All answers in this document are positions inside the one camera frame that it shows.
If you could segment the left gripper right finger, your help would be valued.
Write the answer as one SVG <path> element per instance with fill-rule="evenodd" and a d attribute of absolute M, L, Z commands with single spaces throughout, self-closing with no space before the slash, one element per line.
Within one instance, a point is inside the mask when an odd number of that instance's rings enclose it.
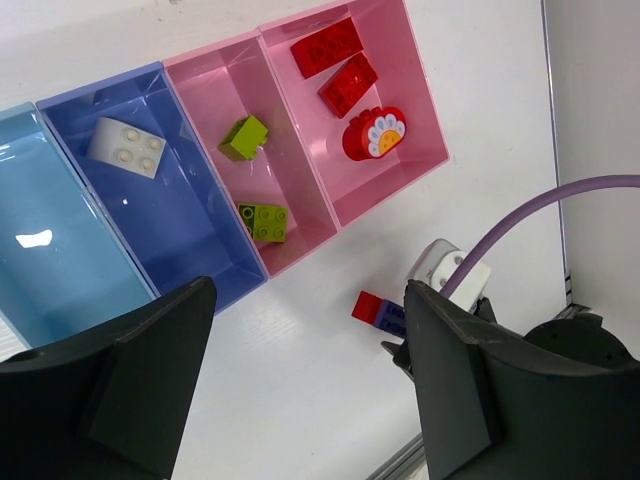
<path fill-rule="evenodd" d="M 536 347 L 419 281 L 408 347 L 433 479 L 635 479 L 639 363 L 607 370 Z"/>

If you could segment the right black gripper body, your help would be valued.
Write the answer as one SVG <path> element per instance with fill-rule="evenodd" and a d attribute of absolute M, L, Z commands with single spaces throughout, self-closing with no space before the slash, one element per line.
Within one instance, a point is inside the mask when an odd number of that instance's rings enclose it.
<path fill-rule="evenodd" d="M 488 297 L 478 300 L 471 313 L 477 319 L 498 324 Z M 516 337 L 584 364 L 607 370 L 630 368 L 633 356 L 615 335 L 602 327 L 602 322 L 603 317 L 587 307 L 571 304 L 552 320 L 539 324 L 524 336 L 516 334 Z M 394 358 L 394 364 L 414 380 L 406 342 L 383 341 L 381 346 Z"/>

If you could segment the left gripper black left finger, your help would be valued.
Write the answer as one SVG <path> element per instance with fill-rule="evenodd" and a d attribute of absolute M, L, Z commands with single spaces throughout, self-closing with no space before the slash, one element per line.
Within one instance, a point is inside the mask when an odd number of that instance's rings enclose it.
<path fill-rule="evenodd" d="M 172 476 L 216 306 L 197 277 L 1 364 L 4 479 Z"/>

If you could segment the blue lego brick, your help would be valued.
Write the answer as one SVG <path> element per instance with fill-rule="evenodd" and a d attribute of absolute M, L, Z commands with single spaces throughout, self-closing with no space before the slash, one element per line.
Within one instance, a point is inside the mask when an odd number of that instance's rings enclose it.
<path fill-rule="evenodd" d="M 383 300 L 376 315 L 374 326 L 386 333 L 405 339 L 406 321 L 404 308 L 392 301 Z"/>

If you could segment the white lego brick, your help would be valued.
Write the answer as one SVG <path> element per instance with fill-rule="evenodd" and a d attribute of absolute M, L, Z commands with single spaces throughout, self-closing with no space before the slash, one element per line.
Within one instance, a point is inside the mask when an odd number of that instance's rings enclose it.
<path fill-rule="evenodd" d="M 130 173 L 154 179 L 166 141 L 124 122 L 100 117 L 86 156 Z"/>

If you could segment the red white lego piece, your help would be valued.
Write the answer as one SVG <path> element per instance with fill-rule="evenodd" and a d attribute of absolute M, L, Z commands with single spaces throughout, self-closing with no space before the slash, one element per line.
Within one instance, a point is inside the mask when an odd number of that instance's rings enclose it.
<path fill-rule="evenodd" d="M 405 138 L 407 121 L 397 107 L 375 107 L 353 117 L 342 135 L 342 147 L 353 161 L 380 159 Z"/>

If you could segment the yellow green lego block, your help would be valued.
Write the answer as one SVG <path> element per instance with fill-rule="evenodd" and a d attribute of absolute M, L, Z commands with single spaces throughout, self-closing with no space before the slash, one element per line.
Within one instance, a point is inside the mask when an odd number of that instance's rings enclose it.
<path fill-rule="evenodd" d="M 268 128 L 254 115 L 237 121 L 218 145 L 218 150 L 232 161 L 251 161 L 257 149 L 266 144 Z"/>

